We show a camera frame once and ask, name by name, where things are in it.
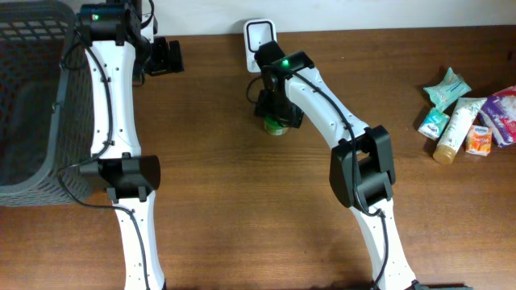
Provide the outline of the green red snack bag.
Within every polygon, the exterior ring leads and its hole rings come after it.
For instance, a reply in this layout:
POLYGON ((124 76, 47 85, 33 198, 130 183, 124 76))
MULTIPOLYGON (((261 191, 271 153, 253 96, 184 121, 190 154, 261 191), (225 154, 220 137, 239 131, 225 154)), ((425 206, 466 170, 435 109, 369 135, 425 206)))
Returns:
POLYGON ((264 119, 264 129, 269 135, 280 136, 288 132, 289 128, 270 117, 264 119))

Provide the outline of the small teal tissue pack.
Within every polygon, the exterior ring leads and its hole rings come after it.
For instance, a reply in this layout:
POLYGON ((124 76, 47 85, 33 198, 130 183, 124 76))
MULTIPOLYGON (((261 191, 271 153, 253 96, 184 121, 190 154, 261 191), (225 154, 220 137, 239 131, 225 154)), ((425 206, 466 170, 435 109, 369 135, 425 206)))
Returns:
POLYGON ((431 108, 418 128, 418 132, 429 139, 437 140, 444 132, 449 119, 450 117, 444 112, 431 108))

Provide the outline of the teal snack packet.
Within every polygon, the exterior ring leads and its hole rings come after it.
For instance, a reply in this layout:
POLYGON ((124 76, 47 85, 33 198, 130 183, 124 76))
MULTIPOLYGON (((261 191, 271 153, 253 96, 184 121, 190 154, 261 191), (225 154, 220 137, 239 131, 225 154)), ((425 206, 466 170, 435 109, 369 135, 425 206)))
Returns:
POLYGON ((453 102, 472 89, 461 75, 456 74, 452 68, 449 68, 440 83, 424 87, 423 90, 429 95, 435 108, 444 112, 453 102))

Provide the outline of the white cream tube gold cap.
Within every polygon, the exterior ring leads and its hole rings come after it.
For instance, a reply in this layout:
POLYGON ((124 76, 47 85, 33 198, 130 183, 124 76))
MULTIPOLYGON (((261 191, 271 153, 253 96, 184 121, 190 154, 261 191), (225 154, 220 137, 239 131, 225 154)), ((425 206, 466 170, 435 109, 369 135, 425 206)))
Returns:
POLYGON ((449 165, 456 157, 469 128, 474 123, 481 107, 486 103, 486 97, 460 97, 439 142, 433 158, 440 164, 449 165))

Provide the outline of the small orange tissue pack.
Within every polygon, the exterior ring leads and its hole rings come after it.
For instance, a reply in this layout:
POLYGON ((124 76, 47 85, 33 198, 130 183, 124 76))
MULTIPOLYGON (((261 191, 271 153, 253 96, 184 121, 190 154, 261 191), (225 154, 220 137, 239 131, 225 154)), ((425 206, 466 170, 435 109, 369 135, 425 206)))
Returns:
POLYGON ((487 126, 471 125, 465 144, 465 151, 473 155, 487 156, 491 152, 493 132, 487 126))

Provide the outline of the red purple pad package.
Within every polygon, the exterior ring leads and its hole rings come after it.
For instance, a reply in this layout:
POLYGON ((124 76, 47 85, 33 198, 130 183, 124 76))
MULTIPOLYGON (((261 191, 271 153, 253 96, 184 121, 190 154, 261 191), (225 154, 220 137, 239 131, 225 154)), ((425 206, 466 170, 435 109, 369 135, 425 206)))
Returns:
POLYGON ((494 141, 499 147, 515 144, 515 86, 488 96, 479 119, 492 130, 494 141))

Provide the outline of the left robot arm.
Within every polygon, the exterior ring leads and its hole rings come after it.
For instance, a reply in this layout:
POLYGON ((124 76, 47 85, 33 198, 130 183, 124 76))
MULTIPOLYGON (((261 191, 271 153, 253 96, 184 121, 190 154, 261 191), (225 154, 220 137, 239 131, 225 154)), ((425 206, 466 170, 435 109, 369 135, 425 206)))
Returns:
POLYGON ((143 155, 134 117, 133 87, 145 77, 180 73, 185 66, 178 41, 159 37, 153 13, 140 1, 84 4, 75 34, 87 55, 94 100, 90 158, 83 176, 106 191, 123 241, 126 289, 166 287, 157 251, 154 205, 160 161, 143 155))

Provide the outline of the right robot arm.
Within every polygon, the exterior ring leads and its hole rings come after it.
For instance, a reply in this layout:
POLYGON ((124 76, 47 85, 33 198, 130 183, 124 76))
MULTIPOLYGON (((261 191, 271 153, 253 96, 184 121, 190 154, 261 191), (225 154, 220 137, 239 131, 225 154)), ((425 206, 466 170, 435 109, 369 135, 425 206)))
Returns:
POLYGON ((276 41, 270 41, 259 46, 254 58, 264 83, 256 115, 286 128, 299 128, 308 118, 327 142, 331 189, 359 224, 372 264, 371 287, 423 289, 397 232, 396 173, 388 131, 370 127, 350 112, 304 52, 286 55, 276 41))

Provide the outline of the white barcode scanner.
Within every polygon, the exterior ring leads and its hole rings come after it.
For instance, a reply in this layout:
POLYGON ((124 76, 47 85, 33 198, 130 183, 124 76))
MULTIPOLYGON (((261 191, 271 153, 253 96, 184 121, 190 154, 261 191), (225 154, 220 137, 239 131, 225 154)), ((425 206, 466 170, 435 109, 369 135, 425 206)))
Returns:
POLYGON ((250 73, 260 71, 255 54, 262 44, 277 41, 275 23, 270 19, 251 19, 243 25, 243 36, 246 52, 246 65, 250 73))

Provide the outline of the dark grey plastic basket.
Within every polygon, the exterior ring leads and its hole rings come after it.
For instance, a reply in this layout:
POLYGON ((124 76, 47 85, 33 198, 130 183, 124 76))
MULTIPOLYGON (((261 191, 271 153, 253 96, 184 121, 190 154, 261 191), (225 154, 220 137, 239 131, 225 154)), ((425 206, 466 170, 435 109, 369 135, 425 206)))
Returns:
POLYGON ((26 207, 86 199, 76 164, 94 132, 91 76, 58 1, 1 4, 1 204, 26 207))

